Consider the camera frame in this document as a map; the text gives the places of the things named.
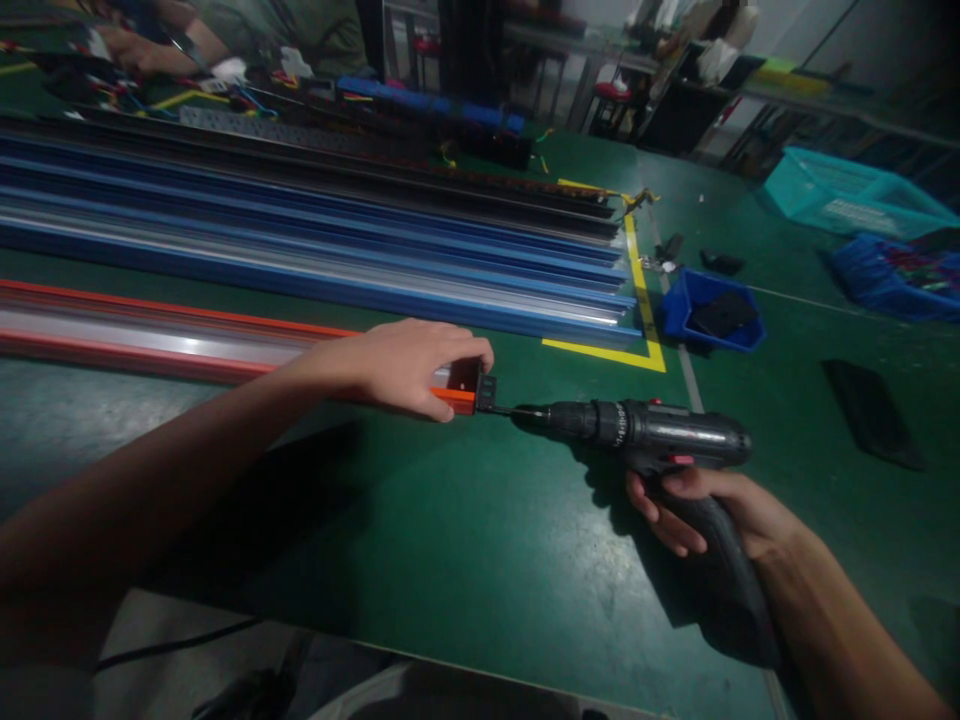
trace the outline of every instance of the cordless drill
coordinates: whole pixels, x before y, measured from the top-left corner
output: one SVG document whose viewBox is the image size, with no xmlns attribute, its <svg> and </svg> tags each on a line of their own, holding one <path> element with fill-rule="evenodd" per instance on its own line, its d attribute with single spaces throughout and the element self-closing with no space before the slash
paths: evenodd
<svg viewBox="0 0 960 720">
<path fill-rule="evenodd" d="M 660 486 L 685 467 L 720 469 L 750 457 L 750 435 L 732 418 L 695 413 L 658 400 L 557 402 L 489 408 L 520 426 L 541 428 L 618 452 L 646 481 L 648 495 L 699 532 L 703 554 L 683 561 L 700 610 L 700 629 L 716 650 L 761 667 L 780 653 L 763 590 L 733 521 L 714 498 L 684 500 Z"/>
</svg>

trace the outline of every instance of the aluminum profile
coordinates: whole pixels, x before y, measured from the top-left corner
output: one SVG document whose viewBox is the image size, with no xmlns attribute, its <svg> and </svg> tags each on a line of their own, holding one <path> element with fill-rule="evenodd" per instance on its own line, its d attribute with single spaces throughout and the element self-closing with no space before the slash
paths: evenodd
<svg viewBox="0 0 960 720">
<path fill-rule="evenodd" d="M 0 280 L 0 352 L 190 380 L 239 384 L 315 343 L 356 332 Z M 440 368 L 433 393 L 462 415 L 477 359 Z M 339 399 L 363 401 L 355 394 Z"/>
<path fill-rule="evenodd" d="M 636 301 L 613 292 L 609 249 L 36 143 L 0 159 L 7 247 L 571 342 L 642 337 L 621 326 Z"/>
</svg>

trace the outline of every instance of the blue plastic crate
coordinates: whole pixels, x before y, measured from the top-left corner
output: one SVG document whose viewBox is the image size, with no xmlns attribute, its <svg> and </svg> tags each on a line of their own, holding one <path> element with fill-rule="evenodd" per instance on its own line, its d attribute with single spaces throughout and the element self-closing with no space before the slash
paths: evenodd
<svg viewBox="0 0 960 720">
<path fill-rule="evenodd" d="M 692 340 L 743 353 L 753 352 L 767 336 L 759 315 L 725 338 L 706 335 L 687 325 L 694 308 L 713 302 L 729 290 L 742 295 L 760 312 L 753 293 L 745 285 L 684 268 L 680 271 L 676 284 L 663 297 L 660 310 L 663 313 L 664 332 L 679 340 Z"/>
<path fill-rule="evenodd" d="M 864 307 L 903 320 L 960 322 L 960 297 L 940 295 L 908 285 L 890 263 L 890 250 L 912 251 L 876 235 L 859 235 L 833 254 L 833 266 L 851 297 Z M 943 266 L 960 272 L 960 253 L 948 253 Z"/>
<path fill-rule="evenodd" d="M 960 218 L 894 173 L 800 148 L 785 148 L 764 189 L 791 220 L 841 235 L 913 240 Z"/>
</svg>

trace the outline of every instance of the black cover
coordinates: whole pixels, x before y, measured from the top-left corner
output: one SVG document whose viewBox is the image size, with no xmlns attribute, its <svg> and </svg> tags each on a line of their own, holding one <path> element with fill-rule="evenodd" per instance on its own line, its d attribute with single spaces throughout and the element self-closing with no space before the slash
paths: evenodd
<svg viewBox="0 0 960 720">
<path fill-rule="evenodd" d="M 846 360 L 824 360 L 823 369 L 861 450 L 909 470 L 927 469 L 883 377 Z"/>
</svg>

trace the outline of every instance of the hand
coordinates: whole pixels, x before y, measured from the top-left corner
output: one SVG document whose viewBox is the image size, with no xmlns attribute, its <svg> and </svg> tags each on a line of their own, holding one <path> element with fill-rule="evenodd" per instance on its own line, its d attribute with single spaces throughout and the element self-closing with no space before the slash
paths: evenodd
<svg viewBox="0 0 960 720">
<path fill-rule="evenodd" d="M 325 392 L 358 390 L 375 402 L 449 422 L 453 408 L 430 391 L 433 374 L 470 357 L 481 358 L 484 372 L 493 367 L 486 338 L 449 323 L 408 318 L 364 335 L 321 341 L 282 371 Z"/>
<path fill-rule="evenodd" d="M 664 478 L 663 488 L 686 500 L 713 495 L 724 504 L 743 540 L 751 560 L 783 550 L 804 528 L 787 507 L 773 495 L 740 473 L 689 468 Z M 660 542 L 680 557 L 707 551 L 707 541 L 672 512 L 647 497 L 643 479 L 627 472 L 627 496 L 650 524 Z"/>
<path fill-rule="evenodd" d="M 109 25 L 97 28 L 110 56 L 127 72 L 143 75 L 192 75 L 197 64 L 172 45 L 158 45 L 141 35 Z"/>
</svg>

